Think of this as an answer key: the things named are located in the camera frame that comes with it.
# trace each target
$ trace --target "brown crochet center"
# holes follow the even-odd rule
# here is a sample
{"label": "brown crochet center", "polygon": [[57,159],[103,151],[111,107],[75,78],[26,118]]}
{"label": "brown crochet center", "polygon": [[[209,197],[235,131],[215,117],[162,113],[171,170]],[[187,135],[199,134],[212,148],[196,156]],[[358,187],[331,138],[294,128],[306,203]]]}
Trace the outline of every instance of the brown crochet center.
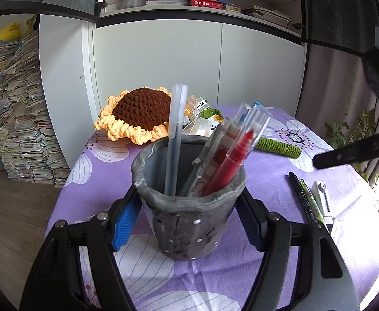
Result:
{"label": "brown crochet center", "polygon": [[113,109],[113,115],[116,120],[152,131],[154,126],[169,121],[170,107],[171,97],[166,93],[143,87],[124,95]]}

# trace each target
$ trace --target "green crochet item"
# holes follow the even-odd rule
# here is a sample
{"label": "green crochet item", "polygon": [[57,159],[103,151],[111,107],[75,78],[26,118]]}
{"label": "green crochet item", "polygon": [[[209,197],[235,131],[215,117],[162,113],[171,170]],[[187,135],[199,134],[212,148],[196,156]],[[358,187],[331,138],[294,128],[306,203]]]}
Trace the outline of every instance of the green crochet item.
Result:
{"label": "green crochet item", "polygon": [[284,156],[295,159],[297,159],[302,154],[302,150],[296,146],[263,137],[259,139],[259,143],[256,145],[256,149],[282,154]]}
{"label": "green crochet item", "polygon": [[220,110],[217,109],[207,109],[201,112],[200,117],[204,119],[208,119],[212,117],[214,114],[219,115],[220,117],[223,117],[223,114],[221,113]]}

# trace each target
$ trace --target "wooden floor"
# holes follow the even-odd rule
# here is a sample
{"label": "wooden floor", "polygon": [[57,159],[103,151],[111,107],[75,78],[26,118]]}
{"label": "wooden floor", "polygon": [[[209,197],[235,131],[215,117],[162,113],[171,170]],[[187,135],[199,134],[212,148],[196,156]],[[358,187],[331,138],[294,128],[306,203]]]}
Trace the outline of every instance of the wooden floor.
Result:
{"label": "wooden floor", "polygon": [[0,289],[19,309],[59,189],[10,180],[0,171]]}

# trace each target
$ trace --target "crocheted sunflower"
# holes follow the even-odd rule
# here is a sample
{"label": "crocheted sunflower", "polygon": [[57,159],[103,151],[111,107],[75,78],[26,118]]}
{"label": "crocheted sunflower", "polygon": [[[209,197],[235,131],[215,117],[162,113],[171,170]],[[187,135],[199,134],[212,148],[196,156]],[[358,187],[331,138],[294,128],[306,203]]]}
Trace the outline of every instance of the crocheted sunflower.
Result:
{"label": "crocheted sunflower", "polygon": [[94,127],[105,129],[112,141],[128,137],[138,145],[154,142],[168,136],[171,96],[164,87],[140,88],[123,91],[119,97],[109,96],[108,105],[100,112]]}

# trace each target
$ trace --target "gray fabric pen holder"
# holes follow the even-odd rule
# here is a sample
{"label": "gray fabric pen holder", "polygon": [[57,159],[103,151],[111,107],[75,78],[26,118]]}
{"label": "gray fabric pen holder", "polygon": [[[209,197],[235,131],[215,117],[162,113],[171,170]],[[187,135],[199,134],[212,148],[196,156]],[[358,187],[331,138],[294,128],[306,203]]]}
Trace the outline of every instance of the gray fabric pen holder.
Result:
{"label": "gray fabric pen holder", "polygon": [[[182,136],[177,193],[206,141],[206,137]],[[139,152],[131,168],[133,184],[162,252],[177,261],[203,258],[220,240],[235,201],[245,187],[246,173],[241,167],[226,187],[207,196],[167,196],[163,194],[167,149],[165,137]]]}

